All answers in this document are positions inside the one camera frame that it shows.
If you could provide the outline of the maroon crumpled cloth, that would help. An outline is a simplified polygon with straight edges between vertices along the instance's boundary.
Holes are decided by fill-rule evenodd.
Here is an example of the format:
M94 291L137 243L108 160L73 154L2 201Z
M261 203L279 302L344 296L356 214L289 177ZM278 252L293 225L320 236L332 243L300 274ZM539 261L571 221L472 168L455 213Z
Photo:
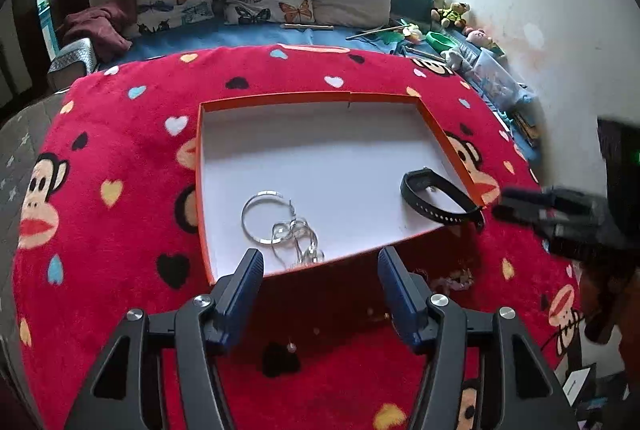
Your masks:
M62 46L88 39L96 58L103 63L123 56L132 46L124 31L137 19L135 0L111 0L68 14L56 30Z

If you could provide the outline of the black smart band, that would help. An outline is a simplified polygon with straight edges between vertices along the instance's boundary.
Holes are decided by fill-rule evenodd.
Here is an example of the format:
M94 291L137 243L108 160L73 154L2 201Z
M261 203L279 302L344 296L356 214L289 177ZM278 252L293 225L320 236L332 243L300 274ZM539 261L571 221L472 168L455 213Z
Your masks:
M482 208L430 168L405 173L400 194L408 207L428 220L448 226L473 224L477 231L484 230Z

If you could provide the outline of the blue bed sheet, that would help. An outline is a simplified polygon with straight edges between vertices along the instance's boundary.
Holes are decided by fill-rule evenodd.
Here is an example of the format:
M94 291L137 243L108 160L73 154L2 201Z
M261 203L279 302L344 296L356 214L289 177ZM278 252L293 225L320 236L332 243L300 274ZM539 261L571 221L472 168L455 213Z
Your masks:
M221 46L271 46L272 44L295 44L296 46L340 46L384 54L402 54L404 46L416 46L406 40L392 40L390 31L371 34L367 37L347 40L356 34L356 29L334 27L331 30L285 29L280 24L226 25L218 20L180 26L156 34L146 34L132 40L132 47L118 60L100 63L99 70L115 65L154 60L170 54L190 53L216 49Z

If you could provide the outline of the plush toy animals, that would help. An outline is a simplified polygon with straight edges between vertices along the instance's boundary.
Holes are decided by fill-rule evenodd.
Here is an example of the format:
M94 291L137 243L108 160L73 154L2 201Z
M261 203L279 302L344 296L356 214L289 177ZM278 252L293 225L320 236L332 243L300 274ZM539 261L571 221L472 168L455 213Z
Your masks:
M491 36L488 36L484 29L474 28L466 21L465 15L470 12L470 9L470 6L463 2L448 3L447 0L433 0L431 19L442 28L457 29L473 46L499 53L500 46Z

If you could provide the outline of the large silver hoop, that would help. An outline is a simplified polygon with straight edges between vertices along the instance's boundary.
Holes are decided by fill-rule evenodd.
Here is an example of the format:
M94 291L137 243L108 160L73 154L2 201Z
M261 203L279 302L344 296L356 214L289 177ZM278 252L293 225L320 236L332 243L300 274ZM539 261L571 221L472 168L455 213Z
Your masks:
M292 237L296 219L292 200L275 190L261 190L247 199L241 210L241 228L251 242L276 246Z

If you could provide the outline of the orange white shallow box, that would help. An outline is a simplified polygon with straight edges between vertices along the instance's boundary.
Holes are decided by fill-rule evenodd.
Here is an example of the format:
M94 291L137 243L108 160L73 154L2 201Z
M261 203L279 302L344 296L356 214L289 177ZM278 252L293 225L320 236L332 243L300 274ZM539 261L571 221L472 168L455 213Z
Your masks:
M424 167L477 205L484 202L420 98L320 91L202 103L195 193L207 278L232 273L255 246L240 217L247 199L261 190L292 200L318 234L326 262L437 230L400 194L404 174Z

